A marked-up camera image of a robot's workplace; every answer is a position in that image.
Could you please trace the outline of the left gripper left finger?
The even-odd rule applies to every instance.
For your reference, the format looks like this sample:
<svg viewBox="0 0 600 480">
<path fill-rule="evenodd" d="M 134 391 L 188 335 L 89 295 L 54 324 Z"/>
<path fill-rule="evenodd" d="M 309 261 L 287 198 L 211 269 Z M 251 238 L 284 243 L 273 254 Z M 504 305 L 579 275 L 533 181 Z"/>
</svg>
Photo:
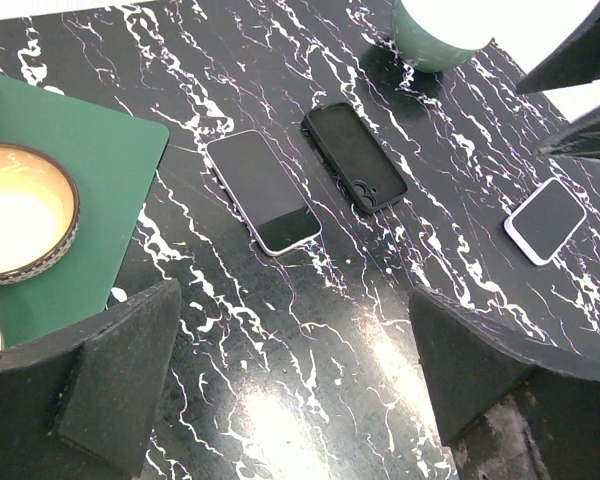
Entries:
<svg viewBox="0 0 600 480">
<path fill-rule="evenodd" d="M 0 479 L 140 477 L 180 304 L 161 281 L 0 351 Z"/>
</svg>

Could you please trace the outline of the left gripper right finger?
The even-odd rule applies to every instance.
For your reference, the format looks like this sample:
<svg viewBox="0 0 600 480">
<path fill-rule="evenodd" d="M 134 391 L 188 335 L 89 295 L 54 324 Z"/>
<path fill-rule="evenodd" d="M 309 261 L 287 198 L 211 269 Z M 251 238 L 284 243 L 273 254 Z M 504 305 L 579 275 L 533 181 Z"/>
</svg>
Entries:
<svg viewBox="0 0 600 480">
<path fill-rule="evenodd" d="M 409 317 L 441 443 L 462 479 L 600 479 L 600 360 L 426 287 Z"/>
</svg>

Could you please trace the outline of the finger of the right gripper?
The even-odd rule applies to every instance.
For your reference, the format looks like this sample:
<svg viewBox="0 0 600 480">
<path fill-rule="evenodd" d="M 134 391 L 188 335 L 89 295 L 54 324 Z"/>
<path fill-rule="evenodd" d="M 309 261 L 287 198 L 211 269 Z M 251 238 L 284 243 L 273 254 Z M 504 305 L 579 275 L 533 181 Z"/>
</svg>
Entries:
<svg viewBox="0 0 600 480">
<path fill-rule="evenodd" d="M 600 1 L 548 57 L 516 83 L 516 91 L 530 94 L 596 80 L 600 80 Z"/>
<path fill-rule="evenodd" d="M 534 148 L 534 155 L 566 156 L 600 163 L 600 106 L 542 140 Z"/>
</svg>

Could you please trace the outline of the black phone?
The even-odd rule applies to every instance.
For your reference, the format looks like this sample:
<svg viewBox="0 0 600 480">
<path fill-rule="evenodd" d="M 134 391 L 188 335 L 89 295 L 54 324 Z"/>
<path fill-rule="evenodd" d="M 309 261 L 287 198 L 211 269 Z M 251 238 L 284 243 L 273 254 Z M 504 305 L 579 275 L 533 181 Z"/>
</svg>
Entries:
<svg viewBox="0 0 600 480">
<path fill-rule="evenodd" d="M 321 233 L 318 218 L 260 133 L 247 130 L 214 140 L 207 154 L 267 255 L 280 256 Z"/>
</svg>

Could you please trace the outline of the phone in lilac case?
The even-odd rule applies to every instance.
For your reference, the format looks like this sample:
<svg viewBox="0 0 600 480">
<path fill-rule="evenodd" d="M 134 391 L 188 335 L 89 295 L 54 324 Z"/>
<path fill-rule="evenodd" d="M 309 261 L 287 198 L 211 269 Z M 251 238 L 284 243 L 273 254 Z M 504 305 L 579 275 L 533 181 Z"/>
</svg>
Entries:
<svg viewBox="0 0 600 480">
<path fill-rule="evenodd" d="M 535 266 L 552 261 L 586 219 L 576 196 L 558 178 L 543 182 L 504 221 L 504 230 Z"/>
</svg>

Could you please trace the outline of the large white bowl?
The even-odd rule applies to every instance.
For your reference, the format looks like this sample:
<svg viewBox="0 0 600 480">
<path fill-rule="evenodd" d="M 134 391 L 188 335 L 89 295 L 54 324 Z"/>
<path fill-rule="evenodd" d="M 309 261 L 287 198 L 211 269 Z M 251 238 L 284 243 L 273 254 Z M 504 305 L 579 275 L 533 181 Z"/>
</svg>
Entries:
<svg viewBox="0 0 600 480">
<path fill-rule="evenodd" d="M 391 38 L 401 58 L 416 70 L 446 71 L 491 42 L 492 14 L 489 1 L 396 0 Z"/>
</svg>

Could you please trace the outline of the bronze metal bowl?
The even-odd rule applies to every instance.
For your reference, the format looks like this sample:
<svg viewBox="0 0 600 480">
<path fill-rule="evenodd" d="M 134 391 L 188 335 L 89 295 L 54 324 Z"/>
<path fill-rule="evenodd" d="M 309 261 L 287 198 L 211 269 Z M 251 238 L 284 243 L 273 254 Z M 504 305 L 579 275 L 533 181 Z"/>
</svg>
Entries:
<svg viewBox="0 0 600 480">
<path fill-rule="evenodd" d="M 56 264 L 76 238 L 80 209 L 66 167 L 34 148 L 0 143 L 0 285 Z"/>
</svg>

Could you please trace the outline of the dark green mat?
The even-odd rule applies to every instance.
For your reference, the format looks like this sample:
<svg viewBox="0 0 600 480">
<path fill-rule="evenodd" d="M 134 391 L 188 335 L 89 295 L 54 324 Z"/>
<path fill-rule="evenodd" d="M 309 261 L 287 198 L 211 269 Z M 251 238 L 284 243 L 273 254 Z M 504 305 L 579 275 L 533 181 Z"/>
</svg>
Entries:
<svg viewBox="0 0 600 480">
<path fill-rule="evenodd" d="M 47 271 L 0 286 L 7 346 L 101 312 L 169 138 L 160 123 L 0 74 L 0 142 L 46 153 L 75 180 L 80 223 Z"/>
</svg>

